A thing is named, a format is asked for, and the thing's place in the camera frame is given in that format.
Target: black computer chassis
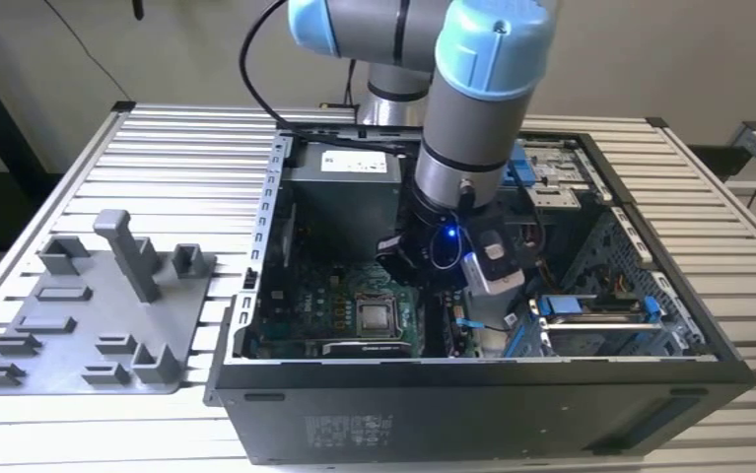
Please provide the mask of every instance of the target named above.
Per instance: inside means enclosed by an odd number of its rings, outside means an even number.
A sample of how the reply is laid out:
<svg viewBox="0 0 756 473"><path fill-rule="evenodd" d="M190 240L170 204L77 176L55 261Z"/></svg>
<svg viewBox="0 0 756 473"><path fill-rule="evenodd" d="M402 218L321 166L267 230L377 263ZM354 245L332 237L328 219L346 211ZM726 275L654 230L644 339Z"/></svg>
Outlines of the black computer chassis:
<svg viewBox="0 0 756 473"><path fill-rule="evenodd" d="M409 127L314 124L365 141L417 140ZM588 134L576 140L698 325L716 361L484 359L230 363L226 310L205 402L222 405L254 464L640 456L756 385L700 297ZM277 140L292 149L293 137ZM242 331L234 335L241 338ZM235 340L234 346L242 343Z"/></svg>

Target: gray base plate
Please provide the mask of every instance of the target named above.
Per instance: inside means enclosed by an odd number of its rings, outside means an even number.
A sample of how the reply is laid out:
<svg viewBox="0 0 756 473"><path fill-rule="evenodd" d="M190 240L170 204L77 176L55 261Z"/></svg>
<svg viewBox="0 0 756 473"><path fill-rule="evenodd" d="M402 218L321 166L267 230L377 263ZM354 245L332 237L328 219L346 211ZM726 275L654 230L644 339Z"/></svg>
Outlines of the gray base plate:
<svg viewBox="0 0 756 473"><path fill-rule="evenodd" d="M201 278L178 279L169 263L169 253L157 253L157 257L159 265L151 277L161 296L150 304L138 302L110 251L91 251L90 257L71 258L78 276L43 273L3 335L25 335L23 331L15 330L22 317L27 318L30 324L70 317L74 324L67 333L33 331L34 338L41 342L33 355L0 354L0 364L14 364L23 372L17 377L18 385L0 385L0 395L167 394L178 388L210 272ZM203 257L207 267L213 268L215 256L205 254ZM43 288L82 286L91 291L90 299L85 302L37 300ZM177 361L177 374L170 376L170 382L142 382L131 369L130 353L99 353L95 348L99 336L119 338L126 335L131 335L137 344L145 345L153 357L157 357L163 345L169 347ZM105 367L110 362L117 362L127 373L127 382L89 384L82 378L85 367Z"/></svg>

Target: slotted metal tabletop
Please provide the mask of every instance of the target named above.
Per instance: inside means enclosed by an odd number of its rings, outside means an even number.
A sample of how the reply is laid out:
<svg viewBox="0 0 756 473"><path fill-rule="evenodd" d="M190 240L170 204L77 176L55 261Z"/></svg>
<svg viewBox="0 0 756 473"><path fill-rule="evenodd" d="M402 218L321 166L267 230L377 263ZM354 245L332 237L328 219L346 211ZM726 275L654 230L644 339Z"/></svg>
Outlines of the slotted metal tabletop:
<svg viewBox="0 0 756 473"><path fill-rule="evenodd" d="M288 109L292 120L349 113ZM756 372L756 219L672 131L642 119L533 116L526 130L590 133L676 263ZM0 332L43 271L49 235L90 235L103 208L126 209L155 250L197 242L217 253L183 387L165 396L0 397L0 467L26 472L254 471L202 383L227 298L239 282L274 125L249 108L138 104L113 112L0 263ZM312 471L325 467L265 467ZM344 465L341 471L656 471L756 473L756 388L641 460Z"/></svg>

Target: white label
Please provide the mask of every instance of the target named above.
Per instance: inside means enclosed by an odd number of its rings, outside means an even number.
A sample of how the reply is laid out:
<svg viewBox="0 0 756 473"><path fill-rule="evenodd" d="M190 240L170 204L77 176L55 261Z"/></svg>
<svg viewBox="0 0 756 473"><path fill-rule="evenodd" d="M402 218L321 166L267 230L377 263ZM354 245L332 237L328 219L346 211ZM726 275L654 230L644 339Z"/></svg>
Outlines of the white label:
<svg viewBox="0 0 756 473"><path fill-rule="evenodd" d="M386 156L378 151L325 151L324 172L386 172Z"/></svg>
<svg viewBox="0 0 756 473"><path fill-rule="evenodd" d="M516 323L518 323L518 317L513 313L510 313L504 317L504 322L506 323L506 326L512 328L514 327Z"/></svg>

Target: gray plastic holder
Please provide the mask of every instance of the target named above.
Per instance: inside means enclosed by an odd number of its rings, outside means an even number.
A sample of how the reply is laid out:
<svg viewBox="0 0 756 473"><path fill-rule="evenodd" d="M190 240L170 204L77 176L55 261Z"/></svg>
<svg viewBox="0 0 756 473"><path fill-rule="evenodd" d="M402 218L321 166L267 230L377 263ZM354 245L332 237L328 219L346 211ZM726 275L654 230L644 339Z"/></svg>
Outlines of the gray plastic holder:
<svg viewBox="0 0 756 473"><path fill-rule="evenodd" d="M0 395L178 388L215 257L191 243L154 252L127 223L125 211L94 221L111 251L74 236L47 242L46 272L0 334Z"/></svg>

